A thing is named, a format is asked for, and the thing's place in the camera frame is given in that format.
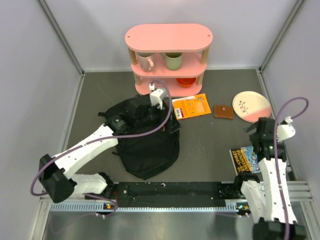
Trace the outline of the black yellow treehouse book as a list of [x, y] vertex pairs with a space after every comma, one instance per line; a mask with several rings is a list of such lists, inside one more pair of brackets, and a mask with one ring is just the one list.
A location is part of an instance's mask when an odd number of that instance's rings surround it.
[[236, 175], [241, 172], [251, 172], [252, 174], [259, 174], [261, 172], [258, 164], [258, 156], [253, 150], [254, 148], [252, 146], [238, 147], [229, 150]]

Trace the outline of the black student backpack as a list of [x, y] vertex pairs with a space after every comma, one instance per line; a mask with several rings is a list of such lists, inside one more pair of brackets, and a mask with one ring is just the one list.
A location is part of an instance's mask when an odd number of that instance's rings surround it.
[[125, 122], [125, 106], [151, 105], [150, 96], [136, 95], [117, 103], [98, 116], [105, 118], [105, 124], [115, 136], [125, 135], [116, 145], [114, 155], [118, 156], [125, 170], [137, 178], [147, 180], [172, 166], [180, 154], [180, 129], [169, 133], [167, 121], [176, 115], [164, 103], [165, 112], [160, 123], [143, 127], [130, 127]]

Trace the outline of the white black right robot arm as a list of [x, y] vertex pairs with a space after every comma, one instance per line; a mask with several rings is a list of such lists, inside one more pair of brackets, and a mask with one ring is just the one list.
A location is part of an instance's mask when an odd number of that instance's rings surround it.
[[234, 180], [233, 192], [245, 198], [254, 225], [254, 240], [304, 240], [306, 228], [300, 225], [293, 212], [287, 184], [287, 156], [284, 140], [292, 138], [296, 130], [292, 118], [276, 120], [260, 117], [244, 131], [253, 133], [249, 140], [257, 155], [263, 180], [250, 172], [240, 172]]

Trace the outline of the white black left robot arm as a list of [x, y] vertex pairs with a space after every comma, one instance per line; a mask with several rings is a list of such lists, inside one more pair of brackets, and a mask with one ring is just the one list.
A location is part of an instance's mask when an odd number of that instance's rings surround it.
[[87, 138], [40, 159], [37, 178], [54, 203], [74, 195], [109, 198], [114, 183], [106, 173], [80, 174], [79, 169], [110, 148], [115, 148], [125, 170], [142, 180], [162, 173], [178, 159], [181, 124], [167, 105], [143, 104], [131, 110], [124, 101], [101, 116], [105, 122]]

